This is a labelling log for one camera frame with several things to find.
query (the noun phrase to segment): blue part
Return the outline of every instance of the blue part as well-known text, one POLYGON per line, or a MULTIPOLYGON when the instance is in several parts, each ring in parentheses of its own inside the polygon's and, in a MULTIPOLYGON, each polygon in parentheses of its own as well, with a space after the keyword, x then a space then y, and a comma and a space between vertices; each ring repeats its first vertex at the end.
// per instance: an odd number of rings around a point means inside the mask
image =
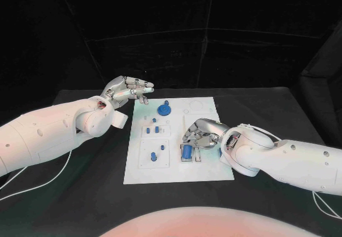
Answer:
POLYGON ((156 153, 151 152, 151 161, 156 161, 157 160, 157 156, 156 156, 156 153))
POLYGON ((161 116, 167 116, 172 112, 172 108, 169 105, 160 105, 157 111, 161 116))
POLYGON ((190 145, 183 145, 182 158, 183 159, 190 159, 190 153, 192 153, 192 146, 190 145))

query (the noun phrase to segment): blue component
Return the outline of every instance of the blue component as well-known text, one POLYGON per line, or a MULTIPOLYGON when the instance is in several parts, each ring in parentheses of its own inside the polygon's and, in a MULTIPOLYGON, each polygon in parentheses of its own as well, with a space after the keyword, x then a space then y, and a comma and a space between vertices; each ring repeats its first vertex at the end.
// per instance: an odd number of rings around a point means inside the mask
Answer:
POLYGON ((172 108, 169 106, 169 101, 167 100, 164 101, 164 104, 159 106, 157 111, 159 111, 159 114, 161 116, 167 116, 170 114, 172 108))
POLYGON ((190 159, 190 153, 192 153, 192 146, 190 145, 183 145, 182 158, 183 159, 190 159))
POLYGON ((151 161, 156 161, 157 160, 157 156, 156 156, 156 153, 151 152, 151 161))

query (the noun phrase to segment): dark table surface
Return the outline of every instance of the dark table surface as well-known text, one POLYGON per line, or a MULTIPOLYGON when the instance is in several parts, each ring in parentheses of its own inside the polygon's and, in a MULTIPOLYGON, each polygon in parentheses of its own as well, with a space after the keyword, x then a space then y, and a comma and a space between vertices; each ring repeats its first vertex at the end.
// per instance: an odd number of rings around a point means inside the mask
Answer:
MULTIPOLYGON (((60 91, 53 104, 99 95, 98 90, 60 91)), ((160 89, 148 98, 213 96, 221 122, 249 123, 283 139, 323 144, 287 88, 160 89)), ((98 236, 153 211, 183 206, 239 209, 273 217, 322 236, 340 236, 340 221, 316 208, 311 193, 275 181, 264 172, 234 181, 122 185, 133 101, 118 110, 128 115, 124 129, 109 128, 72 151, 60 176, 42 188, 0 202, 1 236, 98 236)), ((30 166, 1 190, 6 196, 46 183, 68 154, 30 166)), ((337 213, 340 197, 322 195, 337 213)))

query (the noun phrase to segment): white cable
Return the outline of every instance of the white cable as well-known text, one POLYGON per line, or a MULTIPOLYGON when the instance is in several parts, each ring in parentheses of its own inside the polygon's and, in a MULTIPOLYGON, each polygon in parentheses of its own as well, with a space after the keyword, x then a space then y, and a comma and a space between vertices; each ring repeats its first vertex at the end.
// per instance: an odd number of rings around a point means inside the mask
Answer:
POLYGON ((63 171, 63 168, 66 167, 66 164, 68 164, 68 162, 69 162, 69 156, 68 156, 68 160, 66 160, 66 162, 65 162, 65 165, 63 165, 63 167, 62 167, 62 170, 59 171, 59 173, 56 174, 55 178, 53 178, 49 182, 46 182, 45 184, 42 184, 42 185, 39 185, 39 186, 36 186, 36 187, 33 187, 33 188, 30 188, 30 189, 23 190, 23 191, 20 191, 20 192, 17 192, 17 193, 14 193, 14 194, 10 194, 8 196, 3 197, 3 198, 0 199, 0 201, 4 200, 4 199, 8 198, 8 197, 17 195, 17 194, 21 194, 21 193, 24 193, 24 192, 27 192, 27 191, 32 191, 33 189, 37 189, 37 188, 40 188, 42 186, 45 186, 46 184, 49 184, 49 183, 58 178, 58 176, 60 175, 60 173, 62 173, 62 171, 63 171))
MULTIPOLYGON (((317 208, 320 209, 320 206, 319 206, 319 204, 317 204, 314 195, 319 197, 319 195, 316 194, 316 192, 311 191, 313 201, 314 201, 314 203, 316 203, 317 208)), ((320 197, 319 197, 319 199, 320 199, 320 201, 323 202, 323 204, 326 205, 326 207, 329 208, 329 210, 333 212, 332 208, 329 207, 329 205, 326 204, 326 202, 323 201, 323 199, 322 199, 320 197)), ((337 218, 337 219, 342 220, 342 217, 340 217, 335 212, 333 212, 333 214, 335 214, 335 216, 333 216, 333 215, 330 215, 329 213, 326 213, 322 209, 320 209, 320 211, 322 211, 326 215, 329 215, 330 217, 337 218)))
POLYGON ((255 129, 258 129, 261 132, 264 132, 265 134, 271 135, 278 141, 281 141, 281 139, 280 139, 277 136, 274 136, 267 130, 264 130, 264 129, 261 129, 261 128, 252 126, 252 125, 248 125, 248 126, 252 127, 252 128, 255 128, 255 129))
POLYGON ((23 167, 23 169, 19 171, 19 173, 13 176, 13 178, 4 183, 4 185, 0 187, 0 190, 3 189, 3 187, 10 183, 10 181, 14 179, 14 177, 23 172, 23 170, 26 169, 27 167, 23 167))

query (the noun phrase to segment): white robotic arm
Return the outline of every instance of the white robotic arm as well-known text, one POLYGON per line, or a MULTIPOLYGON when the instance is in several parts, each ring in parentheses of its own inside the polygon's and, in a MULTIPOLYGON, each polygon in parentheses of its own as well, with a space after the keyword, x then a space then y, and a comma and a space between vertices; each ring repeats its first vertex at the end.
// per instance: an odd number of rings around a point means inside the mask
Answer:
POLYGON ((262 170, 280 182, 303 189, 342 195, 342 150, 316 144, 280 140, 252 126, 229 128, 200 118, 190 126, 185 144, 203 149, 221 143, 222 158, 244 175, 254 177, 262 170))
POLYGON ((153 92, 151 83, 120 76, 101 96, 34 110, 10 121, 0 127, 0 176, 58 158, 111 125, 122 128, 127 115, 115 109, 128 99, 148 104, 147 92, 153 92))

